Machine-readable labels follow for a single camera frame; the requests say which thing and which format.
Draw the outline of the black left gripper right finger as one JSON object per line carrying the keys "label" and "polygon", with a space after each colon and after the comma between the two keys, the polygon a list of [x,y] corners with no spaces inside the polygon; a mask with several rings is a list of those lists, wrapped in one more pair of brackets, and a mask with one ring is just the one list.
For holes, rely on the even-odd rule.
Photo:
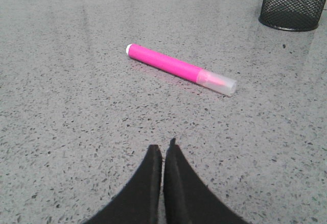
{"label": "black left gripper right finger", "polygon": [[167,223],[246,223],[201,181],[175,138],[166,154],[163,187]]}

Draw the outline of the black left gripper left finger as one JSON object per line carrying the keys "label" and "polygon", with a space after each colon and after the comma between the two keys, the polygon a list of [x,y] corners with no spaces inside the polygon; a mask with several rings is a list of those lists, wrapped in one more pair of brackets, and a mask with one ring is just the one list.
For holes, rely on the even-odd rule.
{"label": "black left gripper left finger", "polygon": [[86,223],[158,223],[162,156],[152,144],[126,186]]}

